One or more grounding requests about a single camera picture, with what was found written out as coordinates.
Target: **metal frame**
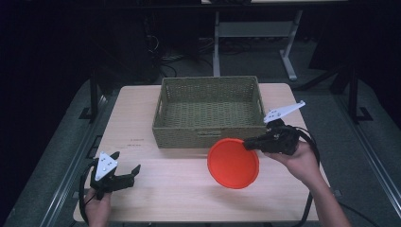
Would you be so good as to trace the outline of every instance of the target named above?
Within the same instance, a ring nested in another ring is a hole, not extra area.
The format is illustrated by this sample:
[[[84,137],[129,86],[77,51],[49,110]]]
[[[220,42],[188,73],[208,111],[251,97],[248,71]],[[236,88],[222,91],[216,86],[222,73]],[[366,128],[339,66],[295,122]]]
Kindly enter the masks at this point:
[[[215,21],[213,76],[220,77],[218,56],[219,37],[288,37],[286,47],[280,50],[280,57],[286,68],[289,80],[296,80],[297,76],[289,59],[289,52],[294,43],[302,13],[302,10],[298,10],[293,21],[285,22],[221,22],[219,20],[219,12],[217,11]]]

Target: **woven basket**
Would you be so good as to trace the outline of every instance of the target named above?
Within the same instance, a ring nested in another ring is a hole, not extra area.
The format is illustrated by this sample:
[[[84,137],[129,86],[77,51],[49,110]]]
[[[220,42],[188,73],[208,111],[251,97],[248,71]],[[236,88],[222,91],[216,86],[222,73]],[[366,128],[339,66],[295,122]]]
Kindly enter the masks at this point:
[[[265,133],[256,77],[163,79],[153,119],[159,148],[210,148]]]

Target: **dark background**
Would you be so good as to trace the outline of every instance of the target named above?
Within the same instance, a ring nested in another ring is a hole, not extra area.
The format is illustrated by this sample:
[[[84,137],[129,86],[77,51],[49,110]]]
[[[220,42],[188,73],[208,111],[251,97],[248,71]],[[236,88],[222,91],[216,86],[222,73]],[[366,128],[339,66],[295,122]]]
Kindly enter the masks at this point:
[[[400,3],[362,5],[307,9],[297,39],[319,41],[312,68],[354,65],[400,126]],[[197,39],[213,37],[213,12],[159,11],[153,16],[147,25],[147,12],[82,11],[56,1],[0,2],[0,188],[4,195],[0,223],[24,189],[76,91],[91,74],[98,75],[104,93],[124,84],[149,84],[159,76],[158,62],[147,52],[149,29],[194,59]]]

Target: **orange frisbee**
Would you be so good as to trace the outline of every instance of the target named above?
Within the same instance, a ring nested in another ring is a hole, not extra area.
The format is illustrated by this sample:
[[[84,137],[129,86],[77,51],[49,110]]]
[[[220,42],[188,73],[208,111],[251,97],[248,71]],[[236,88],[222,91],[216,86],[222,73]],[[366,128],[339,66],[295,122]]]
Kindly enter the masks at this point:
[[[246,150],[240,139],[225,138],[215,143],[207,155],[207,167],[221,185],[247,187],[259,173],[259,159],[254,150]]]

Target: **basket handle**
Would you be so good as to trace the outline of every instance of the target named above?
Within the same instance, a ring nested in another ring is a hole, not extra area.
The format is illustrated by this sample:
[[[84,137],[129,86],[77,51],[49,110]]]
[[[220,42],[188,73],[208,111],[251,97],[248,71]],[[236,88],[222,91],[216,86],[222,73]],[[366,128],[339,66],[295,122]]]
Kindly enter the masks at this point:
[[[220,137],[221,131],[198,131],[198,137]]]

